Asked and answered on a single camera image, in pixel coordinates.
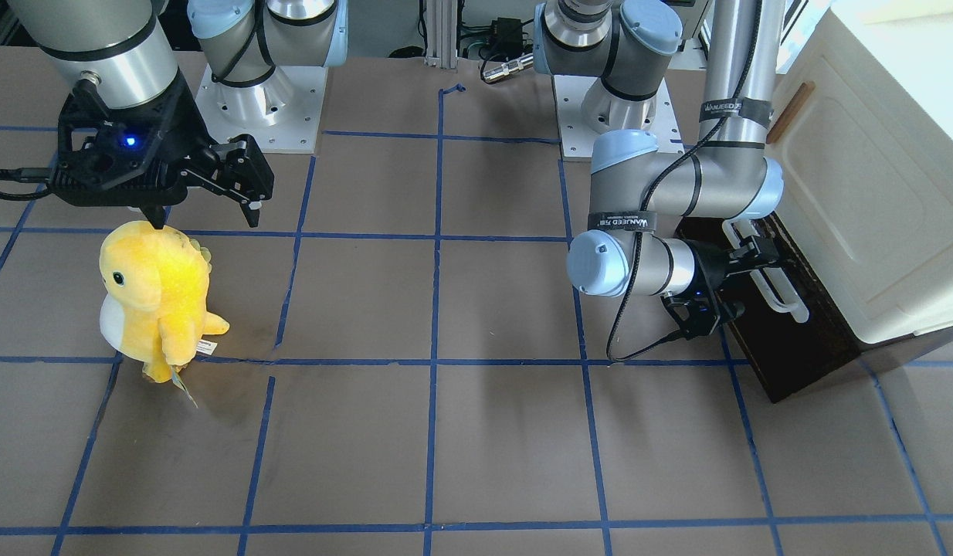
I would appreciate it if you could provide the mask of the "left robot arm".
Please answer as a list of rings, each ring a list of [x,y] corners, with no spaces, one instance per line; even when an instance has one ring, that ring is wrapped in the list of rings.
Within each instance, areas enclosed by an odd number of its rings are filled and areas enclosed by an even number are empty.
[[[781,1],[717,1],[708,57],[700,140],[682,154],[661,154],[650,131],[600,124],[591,156],[586,231],[571,242],[566,272],[582,294],[621,300],[658,296],[677,321],[666,339],[703,337],[741,307],[717,292],[727,278],[775,263],[752,249],[663,239],[659,217],[760,219],[779,203],[784,183],[764,142],[773,115]],[[683,39],[683,24],[661,1],[547,1],[535,16],[535,68],[593,77],[598,116],[653,101]]]

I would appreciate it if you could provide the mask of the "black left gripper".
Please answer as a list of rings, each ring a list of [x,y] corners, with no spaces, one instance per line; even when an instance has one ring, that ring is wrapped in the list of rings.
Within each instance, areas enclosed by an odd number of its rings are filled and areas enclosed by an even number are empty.
[[[708,242],[685,239],[670,239],[667,245],[672,263],[670,285],[663,289],[661,302],[678,330],[664,337],[665,341],[706,337],[737,320],[744,313],[744,303],[719,297],[733,267],[777,267],[784,260],[775,240],[763,236],[744,237],[730,253]]]

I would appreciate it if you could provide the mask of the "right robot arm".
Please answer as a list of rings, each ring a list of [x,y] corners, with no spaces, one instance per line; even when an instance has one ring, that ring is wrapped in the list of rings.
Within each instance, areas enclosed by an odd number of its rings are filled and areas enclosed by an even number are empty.
[[[258,226],[274,173],[263,148],[304,115],[292,67],[342,66],[346,1],[190,1],[191,31],[209,65],[209,106],[232,128],[215,136],[151,1],[11,1],[10,9],[70,85],[50,169],[0,170],[42,183],[78,207],[122,205],[153,228],[191,188],[241,208]]]

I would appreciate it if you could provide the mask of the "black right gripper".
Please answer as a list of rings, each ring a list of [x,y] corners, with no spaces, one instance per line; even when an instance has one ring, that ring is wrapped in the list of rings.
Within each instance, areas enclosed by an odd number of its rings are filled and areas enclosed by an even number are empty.
[[[275,175],[254,136],[215,144],[182,73],[158,97],[127,109],[107,107],[88,79],[75,83],[59,115],[50,192],[79,207],[137,207],[162,231],[170,205],[187,196],[186,179],[229,197],[257,228]]]

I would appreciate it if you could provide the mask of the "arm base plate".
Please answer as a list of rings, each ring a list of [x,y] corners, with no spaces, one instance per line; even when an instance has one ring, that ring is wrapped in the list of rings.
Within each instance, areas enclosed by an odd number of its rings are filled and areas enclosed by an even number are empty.
[[[327,77],[324,67],[280,66],[264,83],[234,88],[212,82],[206,67],[195,104],[218,142],[250,134],[264,154],[314,154]]]
[[[596,138],[618,129],[649,131],[664,154],[684,152],[665,81],[656,95],[639,102],[613,96],[596,77],[555,75],[553,82],[565,161],[590,161]]]

